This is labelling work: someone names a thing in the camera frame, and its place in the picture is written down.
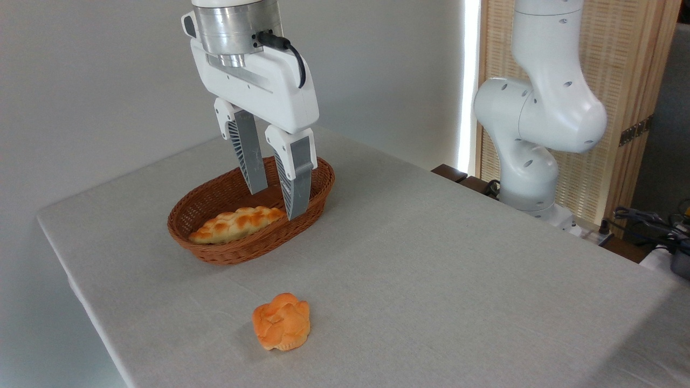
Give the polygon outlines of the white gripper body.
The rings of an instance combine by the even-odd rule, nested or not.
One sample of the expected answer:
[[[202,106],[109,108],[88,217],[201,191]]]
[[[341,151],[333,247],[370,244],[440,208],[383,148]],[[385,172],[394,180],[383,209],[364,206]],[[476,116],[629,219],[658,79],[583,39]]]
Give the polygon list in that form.
[[[190,40],[200,79],[207,90],[229,103],[279,128],[296,133],[313,125],[320,117],[317,96],[308,65],[306,80],[300,84],[300,66],[291,52],[267,47],[247,54],[243,68],[229,68]]]

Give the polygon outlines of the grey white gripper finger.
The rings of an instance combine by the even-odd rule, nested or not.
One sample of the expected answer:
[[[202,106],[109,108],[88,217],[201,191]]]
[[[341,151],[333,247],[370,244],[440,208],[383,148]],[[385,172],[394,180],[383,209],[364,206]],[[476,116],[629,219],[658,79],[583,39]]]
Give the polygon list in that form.
[[[304,214],[310,198],[312,170],[318,167],[313,131],[306,128],[296,134],[269,126],[266,140],[274,149],[288,219]]]
[[[222,138],[231,141],[249,191],[254,195],[267,189],[254,115],[219,96],[215,99],[214,109]]]

